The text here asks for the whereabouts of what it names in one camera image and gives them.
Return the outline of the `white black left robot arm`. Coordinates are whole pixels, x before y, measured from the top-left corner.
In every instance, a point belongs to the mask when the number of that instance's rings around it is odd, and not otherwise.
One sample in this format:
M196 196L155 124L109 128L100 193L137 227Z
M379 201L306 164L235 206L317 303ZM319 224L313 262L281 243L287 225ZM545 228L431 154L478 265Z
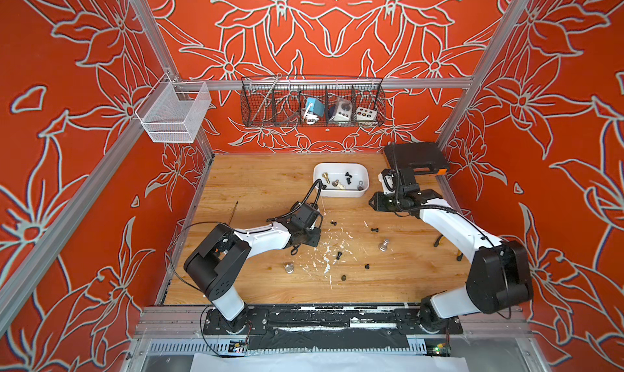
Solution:
M186 274L209 300L227 331L237 333L247 324L249 309L234 284L248 259L284 249L295 255L302 245L318 246L323 225L318 201L324 188L321 179L315 180L304 199L287 213L268 219L266 226L235 229L217 223L186 258Z

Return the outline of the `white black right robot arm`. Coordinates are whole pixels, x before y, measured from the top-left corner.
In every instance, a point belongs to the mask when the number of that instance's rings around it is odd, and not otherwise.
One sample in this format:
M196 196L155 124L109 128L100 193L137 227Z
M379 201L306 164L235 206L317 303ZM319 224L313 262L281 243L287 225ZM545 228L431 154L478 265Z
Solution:
M532 300L527 249L518 241L486 232L453 209L435 190L420 188L417 175L441 172L447 166L437 145L391 143L383 151L389 167L379 175L383 191L372 196L370 207L425 222L471 264L464 286L421 300L419 326L426 333L436 334L456 317L501 313Z

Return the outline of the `white plastic storage box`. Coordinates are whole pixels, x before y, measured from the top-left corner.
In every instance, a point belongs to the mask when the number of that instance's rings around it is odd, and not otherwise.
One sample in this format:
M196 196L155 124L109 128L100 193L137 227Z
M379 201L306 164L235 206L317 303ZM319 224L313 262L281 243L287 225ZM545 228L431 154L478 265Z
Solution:
M331 183L326 183L323 174L327 173ZM352 175L352 183L348 185L346 182L345 174L350 173ZM340 163L340 162L322 162L315 166L313 171L313 180L321 179L323 185L326 188L323 189L321 196L324 197L337 197L337 198L359 198L370 188L370 181L368 170L364 165L357 163ZM345 187L345 190L340 190L338 187L333 187L332 182L338 179L339 184ZM363 190L358 190L358 182L363 182Z

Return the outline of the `teal box in basket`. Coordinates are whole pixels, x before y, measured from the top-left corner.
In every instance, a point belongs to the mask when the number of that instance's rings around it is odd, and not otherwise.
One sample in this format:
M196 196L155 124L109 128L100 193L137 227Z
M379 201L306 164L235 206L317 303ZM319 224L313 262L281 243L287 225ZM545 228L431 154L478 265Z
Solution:
M323 118L325 111L324 104L317 98L307 97L302 111L302 119L307 125L314 125Z

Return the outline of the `black orange tool case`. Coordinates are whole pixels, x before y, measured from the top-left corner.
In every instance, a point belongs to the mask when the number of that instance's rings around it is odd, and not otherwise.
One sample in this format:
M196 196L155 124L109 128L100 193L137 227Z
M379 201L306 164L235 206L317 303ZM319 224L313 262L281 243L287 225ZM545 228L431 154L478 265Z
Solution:
M445 175L449 163L436 143L391 143L383 148L393 170L411 169L415 175Z

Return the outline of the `white dotted cube in basket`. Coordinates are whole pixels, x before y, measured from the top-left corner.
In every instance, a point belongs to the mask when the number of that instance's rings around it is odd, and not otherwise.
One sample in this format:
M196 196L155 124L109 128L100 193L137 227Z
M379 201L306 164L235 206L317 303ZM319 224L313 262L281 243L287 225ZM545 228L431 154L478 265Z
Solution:
M376 121L376 118L377 118L376 110L364 108L361 106L357 107L356 121L358 123L373 123Z

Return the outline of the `yellow handled pliers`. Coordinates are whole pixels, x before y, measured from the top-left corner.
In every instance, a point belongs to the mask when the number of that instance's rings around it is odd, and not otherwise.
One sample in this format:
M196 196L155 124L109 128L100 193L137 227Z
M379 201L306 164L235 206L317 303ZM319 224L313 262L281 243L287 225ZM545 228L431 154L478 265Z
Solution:
M440 246L440 242L443 240L444 236L442 234L438 235L438 237L435 239L435 242L433 244L434 248L438 248ZM464 258L464 254L461 250L458 250L457 256L456 256L456 260L457 261L462 261Z

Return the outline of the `orange handled screwdriver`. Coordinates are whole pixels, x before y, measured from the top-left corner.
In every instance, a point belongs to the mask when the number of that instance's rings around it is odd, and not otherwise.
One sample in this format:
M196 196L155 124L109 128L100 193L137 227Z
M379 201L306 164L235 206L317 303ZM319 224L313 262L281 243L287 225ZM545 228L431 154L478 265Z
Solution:
M235 203L235 205L234 205L234 207L232 209L232 212L230 214L230 218L229 218L229 220L227 222L228 225L230 225L232 223L232 220L233 220L233 218L234 218L234 216L235 216L235 214L237 212L238 205L239 205L239 201L236 201L236 203Z

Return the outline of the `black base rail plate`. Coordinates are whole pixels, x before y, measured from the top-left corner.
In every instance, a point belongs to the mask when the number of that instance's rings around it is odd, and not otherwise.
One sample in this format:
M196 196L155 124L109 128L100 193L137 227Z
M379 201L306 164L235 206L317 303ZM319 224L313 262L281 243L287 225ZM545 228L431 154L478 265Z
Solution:
M416 304L278 304L247 305L238 323L229 323L218 310L201 314L204 335L264 335L274 330L389 330L402 335L424 335Z

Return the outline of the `clear plastic wall bin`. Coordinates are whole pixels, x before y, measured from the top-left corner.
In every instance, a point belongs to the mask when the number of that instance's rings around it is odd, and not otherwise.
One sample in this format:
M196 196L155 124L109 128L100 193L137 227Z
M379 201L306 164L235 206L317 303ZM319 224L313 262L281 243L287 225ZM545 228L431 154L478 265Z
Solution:
M135 115L154 143L193 143L211 101L206 84L200 87L193 100L181 100L173 84L162 82Z

